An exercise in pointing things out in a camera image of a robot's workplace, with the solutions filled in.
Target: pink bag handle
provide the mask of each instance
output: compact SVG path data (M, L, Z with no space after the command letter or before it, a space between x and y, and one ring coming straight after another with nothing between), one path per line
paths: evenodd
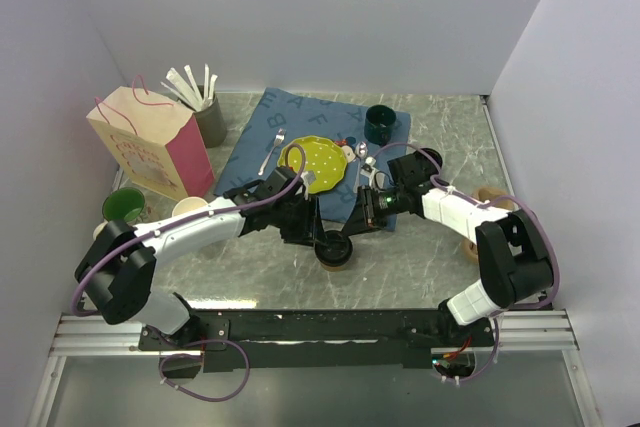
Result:
M136 75L136 76L133 78L133 82L131 82L131 91L133 92L133 96L135 97L135 99L136 99L138 102L140 102L142 105L151 105L151 106L153 106L153 105L169 105L169 106L172 106L172 105L173 105L173 104L171 104L171 103L169 103L169 102L160 102L160 103L158 103L158 104L150 104L150 103L148 103L148 102L143 102L143 101L141 101L141 100L138 98L138 96L136 95L136 80L137 80L138 78L140 79L140 83L142 84L142 88L144 89L145 93L146 93L147 95L149 95L149 91L147 90L147 86L146 86L146 85L144 85L144 79L142 78L142 75L140 75L140 74Z
M104 104L106 105L109 109L113 110L116 114L118 114L121 117L124 117L126 119L127 122L129 122L129 125L131 126L131 128L133 129L133 132L138 135L138 131L136 130L135 126L133 125L133 123L131 122L131 120L129 119L129 117L127 117L126 115L124 115L122 112L118 112L116 109L114 109L113 107L111 107L109 104L107 104L104 100L102 100L100 97L95 97L95 102L96 102L96 107L98 108L98 112L100 112L100 115L102 116L102 118L107 122L107 124L111 125L111 122L109 122L109 119L107 119L107 116L104 115L104 112L102 112L102 109L100 108L100 104Z

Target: tabletop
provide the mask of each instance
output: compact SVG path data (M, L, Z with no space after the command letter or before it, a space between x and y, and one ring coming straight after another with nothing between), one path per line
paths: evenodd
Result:
M357 105L385 104L411 114L409 142L443 156L442 178L463 192L490 185L506 190L491 128L478 96L300 93ZM229 132L209 149L219 174L261 93L220 93ZM131 182L124 178L122 185ZM162 217L175 202L141 188ZM340 224L325 222L325 229ZM194 308L434 308L479 278L461 250L462 237L415 215L398 217L395 232L352 237L347 269L327 272L313 249L285 245L275 228L207 246L160 267L153 288L181 294Z

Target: polka dot plate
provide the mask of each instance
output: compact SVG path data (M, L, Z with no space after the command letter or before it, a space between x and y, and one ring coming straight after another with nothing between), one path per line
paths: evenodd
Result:
M347 159L342 149L334 144L332 140L308 135L292 140L289 145L291 144L299 144L303 148L306 157L305 170L312 170L316 176L316 180L309 187L310 194L331 190L344 178ZM285 147L280 152L278 167L286 165L284 158L286 151L287 148ZM301 160L300 152L297 149L291 149L289 167L297 172L300 168Z

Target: blue cloth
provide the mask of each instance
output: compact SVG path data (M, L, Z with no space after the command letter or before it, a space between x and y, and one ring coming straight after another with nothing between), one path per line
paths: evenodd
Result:
M214 193L222 195L229 189L257 179L260 165L273 146L273 139L279 128L286 129L285 140L271 155L263 179L276 168L282 148L298 137L317 135L339 140L351 136L356 139L356 143L366 141L364 119L368 108L300 97L280 89L266 89L233 149L218 179ZM396 114L397 120L391 142L407 142L411 116L406 112L396 112ZM378 150L377 145L369 142L368 144L370 154ZM389 174L387 161L400 157L405 152L406 149L403 146L385 150L376 158L376 167ZM324 220L344 223L349 218L356 201L353 184L356 180L357 166L357 161L349 163L344 179L332 190L319 194L320 213ZM360 177L361 185L367 182L367 177ZM394 230L395 223L395 216L389 218L388 229Z

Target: silver fork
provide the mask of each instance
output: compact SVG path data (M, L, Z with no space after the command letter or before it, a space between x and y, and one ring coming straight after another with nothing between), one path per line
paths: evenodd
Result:
M278 129L278 133L276 134L276 138L273 139L273 147L271 147L271 150L267 154L267 158L264 159L264 162L260 166L260 170L258 171L258 175L264 174L264 169L267 168L267 164L269 163L269 158L271 157L271 154L273 154L273 150L284 141L284 134L286 134L286 133L287 133L286 130Z

